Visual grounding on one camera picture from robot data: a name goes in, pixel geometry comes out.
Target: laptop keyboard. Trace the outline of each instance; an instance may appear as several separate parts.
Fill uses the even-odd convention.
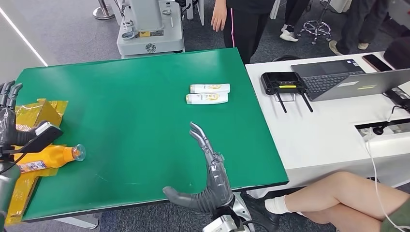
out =
[[[305,77],[302,78],[306,87],[311,93],[323,93],[335,85],[343,81],[349,76],[365,74],[365,72],[349,72],[343,74],[333,74],[333,75],[323,75],[323,76],[314,76],[314,77]]]

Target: floor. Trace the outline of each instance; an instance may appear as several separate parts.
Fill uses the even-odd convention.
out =
[[[38,33],[61,64],[79,63],[96,60],[119,59],[116,46],[118,25],[115,19],[96,20],[92,11],[98,6],[96,0],[14,0],[32,28]],[[316,45],[310,44],[312,38],[303,35],[297,43],[283,41],[279,38],[283,25],[284,5],[282,0],[278,18],[267,24],[260,46],[251,62],[269,62],[282,55],[294,55],[301,58],[332,56],[325,39],[319,39]],[[197,12],[192,21],[185,20],[184,38],[186,51],[207,50],[224,47],[221,32],[214,32],[210,26],[214,0],[205,0],[205,26],[202,27]],[[313,2],[310,12],[306,12],[301,23],[319,17],[322,6],[319,1]],[[340,31],[346,16],[328,12],[324,21],[331,25],[334,39],[340,38]],[[382,51],[397,33],[389,25],[384,25],[368,51]],[[206,215],[199,214],[170,204],[144,206],[128,210],[107,212],[102,217],[101,226],[93,232],[108,231],[200,231],[209,222]],[[165,218],[165,223],[158,224]],[[295,215],[281,219],[281,232],[327,232],[335,231],[331,225],[319,226]],[[42,221],[21,224],[8,228],[8,232],[90,232],[58,221]]]

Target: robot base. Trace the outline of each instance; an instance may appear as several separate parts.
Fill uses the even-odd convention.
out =
[[[122,19],[121,28],[118,33],[117,46],[122,58],[131,58],[149,55],[164,55],[166,53],[178,53],[184,51],[184,38],[182,34],[181,10],[179,4],[174,1],[160,0],[160,10],[171,9],[170,15],[161,13],[164,25],[163,35],[160,36],[140,36],[131,39],[123,39],[124,20],[134,20],[129,7],[124,9],[125,17]]]

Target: sneaker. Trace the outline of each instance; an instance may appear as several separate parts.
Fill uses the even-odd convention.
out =
[[[288,30],[283,30],[282,34],[280,35],[280,38],[286,41],[291,41],[291,42],[297,42],[299,41],[298,38],[296,38],[294,32],[288,32]]]
[[[241,193],[241,197],[245,202],[246,207],[250,211],[252,219],[256,217],[259,222],[265,225],[269,231],[277,231],[279,227],[279,214],[272,214],[265,208],[264,199],[255,199],[252,196],[246,194],[246,192]]]
[[[359,43],[357,45],[357,48],[359,48],[360,50],[366,50],[369,47],[369,43]]]
[[[282,29],[280,29],[280,32],[283,32],[283,31],[286,30],[287,28],[288,28],[288,25],[283,24],[283,27],[282,27]]]
[[[334,40],[330,41],[330,42],[329,42],[329,48],[330,48],[330,50],[331,50],[333,53],[335,53],[336,55],[342,56],[343,54],[340,53],[340,52],[337,50],[336,44],[337,44],[337,41],[334,41]]]

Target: metal robotic arm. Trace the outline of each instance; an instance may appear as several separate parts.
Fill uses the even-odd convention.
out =
[[[4,228],[15,183],[20,177],[16,163],[27,153],[42,151],[62,135],[59,128],[47,121],[40,122],[30,131],[16,129],[15,103],[23,85],[14,84],[15,81],[11,81],[0,85],[0,231]],[[23,155],[14,160],[15,153]]]
[[[243,224],[251,220],[250,213],[240,195],[231,190],[223,156],[213,150],[201,127],[193,122],[190,126],[190,135],[198,141],[205,154],[206,188],[198,194],[186,194],[164,187],[164,194],[174,204],[211,213],[214,221],[203,232],[254,232],[253,225]]]

